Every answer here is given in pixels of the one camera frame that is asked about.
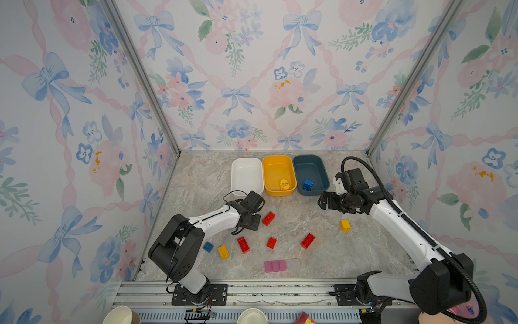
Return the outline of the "paper cup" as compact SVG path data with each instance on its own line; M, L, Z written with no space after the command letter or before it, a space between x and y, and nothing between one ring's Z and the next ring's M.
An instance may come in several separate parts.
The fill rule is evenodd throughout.
M127 306L112 309L104 318L102 324L141 324L140 317Z

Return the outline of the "white plastic container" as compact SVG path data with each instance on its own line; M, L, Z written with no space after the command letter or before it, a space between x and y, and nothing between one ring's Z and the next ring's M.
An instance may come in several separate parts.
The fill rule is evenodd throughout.
M264 191L264 174L261 160L239 158L231 165L231 193L235 198L245 198L250 191L261 195Z

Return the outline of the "blue square lego brick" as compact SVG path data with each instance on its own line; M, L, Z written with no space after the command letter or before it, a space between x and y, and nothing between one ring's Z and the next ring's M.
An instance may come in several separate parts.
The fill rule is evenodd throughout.
M311 180L309 180L309 179L305 179L305 181L304 181L303 185L304 185L304 184L306 184L306 185L310 185L310 186L312 186L312 188L313 188L313 186L314 186L314 182L313 182L313 181L311 181Z

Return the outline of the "red box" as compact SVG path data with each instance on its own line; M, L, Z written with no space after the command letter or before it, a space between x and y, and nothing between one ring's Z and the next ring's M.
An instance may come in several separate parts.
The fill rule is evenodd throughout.
M295 324L316 324L316 322L306 312L301 312Z

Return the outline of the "yellow rounded 120 lego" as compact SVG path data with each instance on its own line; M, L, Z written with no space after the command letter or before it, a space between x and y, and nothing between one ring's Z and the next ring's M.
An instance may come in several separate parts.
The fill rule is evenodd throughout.
M289 190L291 188L289 182L286 179L280 180L279 187L281 190Z

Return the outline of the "white bowl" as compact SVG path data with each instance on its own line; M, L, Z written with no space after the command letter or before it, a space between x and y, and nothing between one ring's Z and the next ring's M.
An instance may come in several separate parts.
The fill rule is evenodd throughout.
M250 308L238 317L237 324L269 324L268 317L260 309Z

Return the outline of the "yellow plastic container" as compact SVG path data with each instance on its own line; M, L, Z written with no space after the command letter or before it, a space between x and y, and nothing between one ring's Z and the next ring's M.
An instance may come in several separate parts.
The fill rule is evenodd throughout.
M287 155L269 155L263 159L264 188L269 196L285 197L294 193L297 180L292 159ZM279 182L286 179L291 188L281 190Z

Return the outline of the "red lego right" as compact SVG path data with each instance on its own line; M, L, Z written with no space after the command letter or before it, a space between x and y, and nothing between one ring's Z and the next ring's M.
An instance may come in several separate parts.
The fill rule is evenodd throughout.
M315 236L309 233L301 242L301 246L307 250L311 246L311 244L315 241Z

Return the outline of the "dark teal plastic container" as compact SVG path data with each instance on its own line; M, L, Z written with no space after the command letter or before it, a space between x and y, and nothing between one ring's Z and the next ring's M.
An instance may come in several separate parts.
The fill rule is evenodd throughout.
M317 155L298 155L293 158L295 177L297 180L297 190L305 197L320 196L321 193L327 191L330 186L330 180L327 175L322 159ZM304 190L303 183L305 179L314 182L311 191Z

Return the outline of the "pink translucent block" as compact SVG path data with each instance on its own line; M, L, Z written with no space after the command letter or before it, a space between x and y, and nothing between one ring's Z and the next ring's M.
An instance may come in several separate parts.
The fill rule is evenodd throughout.
M297 271L300 270L300 268L301 264L298 259L266 261L264 263L264 272L267 274L286 271Z

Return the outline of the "yellow long lego left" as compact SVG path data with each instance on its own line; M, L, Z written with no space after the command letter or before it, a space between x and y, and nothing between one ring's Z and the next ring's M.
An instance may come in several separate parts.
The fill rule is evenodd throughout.
M218 252L222 260L228 259L230 257L229 251L225 245L218 247Z

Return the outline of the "dark blue lego left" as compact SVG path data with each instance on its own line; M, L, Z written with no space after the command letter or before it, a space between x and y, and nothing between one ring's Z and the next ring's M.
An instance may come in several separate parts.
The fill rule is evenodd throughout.
M206 251L207 253L210 253L214 248L214 245L211 244L210 242L205 242L204 246L202 247L202 249L204 251Z

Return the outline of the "red long lego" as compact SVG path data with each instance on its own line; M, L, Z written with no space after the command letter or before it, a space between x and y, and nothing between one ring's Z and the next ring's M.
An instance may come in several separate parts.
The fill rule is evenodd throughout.
M239 244L239 247L244 254L250 252L250 247L244 237L238 238L237 243Z
M265 226L269 226L272 221L275 219L276 215L272 212L269 212L265 217L264 219L262 220L262 223L265 225Z

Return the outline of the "yellow small lego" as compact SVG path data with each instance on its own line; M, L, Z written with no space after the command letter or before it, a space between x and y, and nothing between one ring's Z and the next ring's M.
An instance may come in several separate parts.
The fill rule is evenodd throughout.
M349 232L352 228L350 225L350 222L348 220L341 220L340 221L340 228L342 232Z

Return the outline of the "red small lego centre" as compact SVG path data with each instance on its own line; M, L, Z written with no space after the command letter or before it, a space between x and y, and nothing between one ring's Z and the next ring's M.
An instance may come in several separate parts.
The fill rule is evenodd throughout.
M267 242L267 247L270 248L270 249L274 249L275 248L275 245L277 243L277 240L274 239L274 238L269 238L268 242Z

